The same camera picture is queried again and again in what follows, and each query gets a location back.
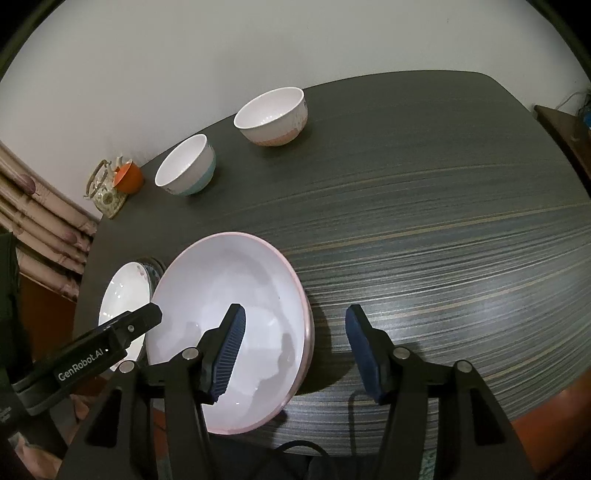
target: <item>curtain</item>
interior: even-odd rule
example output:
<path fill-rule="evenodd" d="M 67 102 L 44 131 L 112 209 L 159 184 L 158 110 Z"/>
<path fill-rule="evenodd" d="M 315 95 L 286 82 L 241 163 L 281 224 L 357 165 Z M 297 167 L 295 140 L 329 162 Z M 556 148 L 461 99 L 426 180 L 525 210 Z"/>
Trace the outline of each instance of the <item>curtain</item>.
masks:
<path fill-rule="evenodd" d="M 1 142 L 0 228 L 20 242 L 22 274 L 77 299 L 96 222 L 51 190 Z"/>

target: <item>white bowl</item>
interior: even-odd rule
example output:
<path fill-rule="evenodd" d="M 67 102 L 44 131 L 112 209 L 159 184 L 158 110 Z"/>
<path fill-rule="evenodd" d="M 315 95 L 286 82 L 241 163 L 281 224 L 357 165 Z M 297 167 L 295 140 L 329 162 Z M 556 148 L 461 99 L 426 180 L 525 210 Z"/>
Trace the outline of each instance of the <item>white bowl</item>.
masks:
<path fill-rule="evenodd" d="M 283 87 L 248 102 L 234 117 L 234 126 L 257 145 L 277 147 L 297 137 L 307 121 L 303 90 Z"/>
<path fill-rule="evenodd" d="M 306 376 L 314 346 L 310 307 L 296 272 L 271 244 L 247 233 L 201 239 L 164 273 L 152 302 L 162 323 L 147 333 L 148 362 L 166 362 L 216 328 L 232 303 L 246 332 L 228 389 L 204 405 L 207 429 L 248 432 L 271 420 Z"/>
<path fill-rule="evenodd" d="M 111 320 L 123 312 L 133 312 L 150 302 L 150 278 L 144 266 L 130 262 L 121 267 L 111 278 L 100 305 L 99 325 Z M 136 338 L 127 349 L 127 356 L 111 367 L 116 370 L 124 360 L 137 360 L 144 335 Z"/>
<path fill-rule="evenodd" d="M 154 182 L 174 195 L 191 195 L 203 190 L 213 177 L 216 154 L 203 134 L 179 143 L 164 159 Z"/>

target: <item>screw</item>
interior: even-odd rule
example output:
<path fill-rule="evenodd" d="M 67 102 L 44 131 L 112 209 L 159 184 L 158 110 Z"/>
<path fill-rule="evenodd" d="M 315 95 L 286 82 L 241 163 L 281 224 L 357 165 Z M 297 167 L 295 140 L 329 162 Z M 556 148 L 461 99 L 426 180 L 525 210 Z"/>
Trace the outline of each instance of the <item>screw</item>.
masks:
<path fill-rule="evenodd" d="M 472 364 L 470 362 L 466 362 L 465 360 L 460 360 L 456 364 L 456 368 L 460 372 L 464 372 L 465 374 L 468 374 L 468 373 L 470 373 L 472 371 Z"/>
<path fill-rule="evenodd" d="M 406 360 L 410 356 L 410 352 L 403 346 L 397 346 L 394 349 L 394 356 L 400 360 Z"/>
<path fill-rule="evenodd" d="M 125 362 L 121 362 L 119 366 L 119 371 L 123 374 L 128 374 L 135 368 L 135 362 L 131 360 L 126 360 Z"/>
<path fill-rule="evenodd" d="M 199 350 L 197 350 L 194 346 L 190 346 L 183 350 L 183 358 L 185 360 L 193 360 L 193 358 L 197 358 L 199 356 Z"/>

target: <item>blue gripper pad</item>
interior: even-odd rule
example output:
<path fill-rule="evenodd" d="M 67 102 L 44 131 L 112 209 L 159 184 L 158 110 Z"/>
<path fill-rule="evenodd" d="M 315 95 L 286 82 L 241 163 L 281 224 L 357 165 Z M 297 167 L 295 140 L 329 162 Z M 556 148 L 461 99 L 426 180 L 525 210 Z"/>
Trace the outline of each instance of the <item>blue gripper pad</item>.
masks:
<path fill-rule="evenodd" d="M 246 331 L 246 312 L 241 306 L 232 320 L 219 354 L 213 361 L 212 388 L 210 390 L 213 401 L 226 392 L 236 357 Z"/>
<path fill-rule="evenodd" d="M 361 374 L 363 387 L 376 403 L 381 404 L 387 392 L 382 387 L 380 376 L 389 373 L 389 359 L 383 343 L 376 338 L 375 333 L 380 330 L 372 328 L 361 306 L 354 304 L 345 314 L 345 331 Z M 380 372 L 384 367 L 387 372 Z"/>

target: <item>plate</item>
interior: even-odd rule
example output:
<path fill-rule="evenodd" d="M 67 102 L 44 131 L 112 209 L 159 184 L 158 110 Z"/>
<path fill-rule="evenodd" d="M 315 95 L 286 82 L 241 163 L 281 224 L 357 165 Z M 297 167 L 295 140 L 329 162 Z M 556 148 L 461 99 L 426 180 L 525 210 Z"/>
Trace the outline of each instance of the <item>plate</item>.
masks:
<path fill-rule="evenodd" d="M 129 262 L 111 278 L 100 305 L 99 325 L 123 312 L 133 312 L 150 302 L 151 281 L 146 267 L 139 262 Z M 127 356 L 111 367 L 116 370 L 125 360 L 137 360 L 144 345 L 144 336 L 136 338 L 127 349 Z"/>

